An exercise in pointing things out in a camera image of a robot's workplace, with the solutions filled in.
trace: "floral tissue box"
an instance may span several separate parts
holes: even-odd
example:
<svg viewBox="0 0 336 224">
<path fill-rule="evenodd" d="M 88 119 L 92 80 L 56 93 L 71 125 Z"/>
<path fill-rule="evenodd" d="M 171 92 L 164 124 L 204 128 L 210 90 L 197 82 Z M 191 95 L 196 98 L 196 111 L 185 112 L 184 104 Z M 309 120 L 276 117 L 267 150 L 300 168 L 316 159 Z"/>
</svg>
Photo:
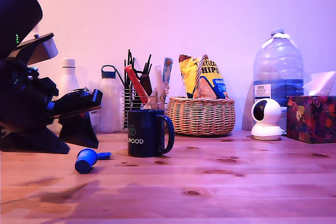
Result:
<svg viewBox="0 0 336 224">
<path fill-rule="evenodd" d="M 311 144 L 336 143 L 336 97 L 289 97 L 287 137 Z"/>
</svg>

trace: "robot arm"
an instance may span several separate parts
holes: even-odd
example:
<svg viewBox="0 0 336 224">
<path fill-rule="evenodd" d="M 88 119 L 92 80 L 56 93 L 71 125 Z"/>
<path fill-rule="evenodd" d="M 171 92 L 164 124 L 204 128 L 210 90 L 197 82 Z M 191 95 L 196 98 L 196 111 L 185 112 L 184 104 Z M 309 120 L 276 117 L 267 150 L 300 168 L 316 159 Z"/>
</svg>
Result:
<svg viewBox="0 0 336 224">
<path fill-rule="evenodd" d="M 0 150 L 67 154 L 66 143 L 97 148 L 89 111 L 100 106 L 102 92 L 82 89 L 52 102 L 56 84 L 29 67 L 58 54 L 52 33 L 22 42 L 42 16 L 37 0 L 0 0 L 0 127 L 10 131 L 0 136 Z M 55 118 L 59 136 L 47 129 Z"/>
</svg>

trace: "white camera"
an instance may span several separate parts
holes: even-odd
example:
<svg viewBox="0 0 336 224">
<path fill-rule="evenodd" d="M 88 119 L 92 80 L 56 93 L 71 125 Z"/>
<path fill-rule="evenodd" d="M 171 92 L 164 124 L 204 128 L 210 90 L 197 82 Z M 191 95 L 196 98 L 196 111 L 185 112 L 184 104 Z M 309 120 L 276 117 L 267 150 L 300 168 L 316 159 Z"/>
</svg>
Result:
<svg viewBox="0 0 336 224">
<path fill-rule="evenodd" d="M 277 125 L 281 117 L 281 107 L 273 99 L 261 99 L 252 106 L 252 117 L 257 122 L 251 134 L 258 140 L 279 140 L 282 129 Z"/>
</svg>

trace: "yellow chip bag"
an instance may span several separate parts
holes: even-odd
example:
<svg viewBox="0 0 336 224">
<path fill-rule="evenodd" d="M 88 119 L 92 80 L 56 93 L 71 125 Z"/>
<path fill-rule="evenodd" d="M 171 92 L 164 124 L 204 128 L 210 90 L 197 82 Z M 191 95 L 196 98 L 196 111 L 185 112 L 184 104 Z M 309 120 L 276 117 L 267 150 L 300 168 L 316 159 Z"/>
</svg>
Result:
<svg viewBox="0 0 336 224">
<path fill-rule="evenodd" d="M 188 98 L 194 98 L 197 65 L 200 58 L 180 55 L 178 60 L 187 96 Z M 206 59 L 203 63 L 199 88 L 201 98 L 228 98 L 226 86 L 217 64 L 209 59 Z"/>
</svg>

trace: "large water jug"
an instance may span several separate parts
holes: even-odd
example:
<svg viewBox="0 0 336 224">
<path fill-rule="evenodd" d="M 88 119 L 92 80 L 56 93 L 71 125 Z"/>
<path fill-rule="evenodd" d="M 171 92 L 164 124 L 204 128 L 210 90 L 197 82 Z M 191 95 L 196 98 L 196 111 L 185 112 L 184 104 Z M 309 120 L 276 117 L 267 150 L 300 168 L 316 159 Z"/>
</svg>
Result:
<svg viewBox="0 0 336 224">
<path fill-rule="evenodd" d="M 255 102 L 276 100 L 282 107 L 279 125 L 286 129 L 287 96 L 303 95 L 303 60 L 295 43 L 282 28 L 271 31 L 271 38 L 259 50 L 254 62 Z"/>
</svg>

